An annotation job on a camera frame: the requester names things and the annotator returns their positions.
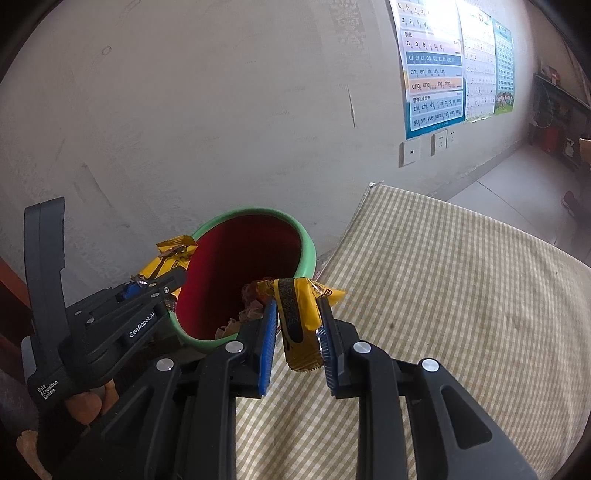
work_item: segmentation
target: electrical outlet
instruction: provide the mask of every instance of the electrical outlet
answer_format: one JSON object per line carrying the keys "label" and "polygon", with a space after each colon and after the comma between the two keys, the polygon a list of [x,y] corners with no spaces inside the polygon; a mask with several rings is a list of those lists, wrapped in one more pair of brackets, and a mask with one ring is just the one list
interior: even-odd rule
{"label": "electrical outlet", "polygon": [[447,129],[447,145],[446,148],[452,147],[457,143],[457,133],[456,128],[448,128]]}
{"label": "electrical outlet", "polygon": [[401,167],[416,162],[421,156],[421,138],[417,137],[412,140],[406,140],[402,144],[402,149]]}
{"label": "electrical outlet", "polygon": [[431,155],[447,148],[447,128],[433,134],[431,137]]}

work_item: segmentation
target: wall stain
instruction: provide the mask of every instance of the wall stain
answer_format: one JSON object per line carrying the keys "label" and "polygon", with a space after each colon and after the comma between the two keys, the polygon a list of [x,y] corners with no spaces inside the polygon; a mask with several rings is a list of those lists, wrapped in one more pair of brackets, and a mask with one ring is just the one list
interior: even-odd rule
{"label": "wall stain", "polygon": [[289,87],[286,89],[285,92],[303,92],[305,89],[305,85],[295,85],[294,87]]}
{"label": "wall stain", "polygon": [[115,226],[130,228],[130,225],[121,218],[117,209],[100,188],[95,176],[85,163],[78,169],[73,186],[80,199],[87,205],[92,206],[93,209],[100,210],[103,208],[108,211],[108,213],[101,214],[100,218],[115,220]]}
{"label": "wall stain", "polygon": [[317,140],[318,137],[316,135],[306,135],[304,137],[298,137],[295,139],[295,141],[298,143],[314,143]]}
{"label": "wall stain", "polygon": [[55,165],[57,163],[57,160],[60,158],[61,149],[64,148],[65,142],[66,142],[66,137],[64,137],[63,140],[61,141],[60,146],[58,147],[57,152],[56,152],[55,156],[53,157],[53,165]]}
{"label": "wall stain", "polygon": [[201,142],[203,145],[205,145],[205,148],[210,151],[213,150],[215,146],[214,140],[219,140],[219,137],[207,136],[204,139],[202,139]]}
{"label": "wall stain", "polygon": [[339,43],[363,48],[365,27],[356,0],[330,0],[329,8]]}
{"label": "wall stain", "polygon": [[126,15],[129,12],[131,12],[135,7],[137,7],[140,3],[142,2],[142,0],[133,0],[132,2],[129,2],[125,8],[123,9],[123,14]]}
{"label": "wall stain", "polygon": [[351,118],[353,119],[353,128],[355,128],[355,109],[353,108],[353,100],[351,100],[351,92],[347,86],[347,93],[349,94],[349,105],[351,107]]}

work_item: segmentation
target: poster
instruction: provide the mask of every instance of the poster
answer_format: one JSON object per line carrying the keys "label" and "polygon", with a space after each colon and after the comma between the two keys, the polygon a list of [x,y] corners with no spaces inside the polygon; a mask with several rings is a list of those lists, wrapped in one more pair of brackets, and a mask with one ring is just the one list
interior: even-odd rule
{"label": "poster", "polygon": [[464,40],[466,122],[495,113],[496,49],[492,18],[480,8],[457,0]]}
{"label": "poster", "polygon": [[406,94],[406,137],[464,120],[462,42],[455,0],[389,0]]}
{"label": "poster", "polygon": [[496,42],[495,115],[513,111],[515,79],[511,31],[493,19]]}

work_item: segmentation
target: checkered cloth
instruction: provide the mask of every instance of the checkered cloth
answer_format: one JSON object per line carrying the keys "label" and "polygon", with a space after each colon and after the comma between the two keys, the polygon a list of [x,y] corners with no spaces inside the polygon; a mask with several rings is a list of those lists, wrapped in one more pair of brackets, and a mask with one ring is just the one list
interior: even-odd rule
{"label": "checkered cloth", "polygon": [[[591,409],[582,263],[497,220],[373,184],[319,281],[347,291],[335,317],[362,339],[408,362],[438,359],[540,480],[577,445]],[[322,370],[292,372],[280,341],[274,365],[267,397],[238,403],[238,478],[354,479],[357,400],[332,398]]]}

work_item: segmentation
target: green bucket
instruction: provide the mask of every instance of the green bucket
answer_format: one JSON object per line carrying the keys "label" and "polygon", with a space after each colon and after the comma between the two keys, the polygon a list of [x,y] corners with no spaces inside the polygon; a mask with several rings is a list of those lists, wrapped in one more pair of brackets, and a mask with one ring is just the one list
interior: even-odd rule
{"label": "green bucket", "polygon": [[214,335],[230,317],[238,318],[243,285],[262,278],[312,277],[316,268],[308,232],[291,215],[271,208],[223,213],[193,238],[198,247],[170,318],[181,341],[203,353],[236,338]]}

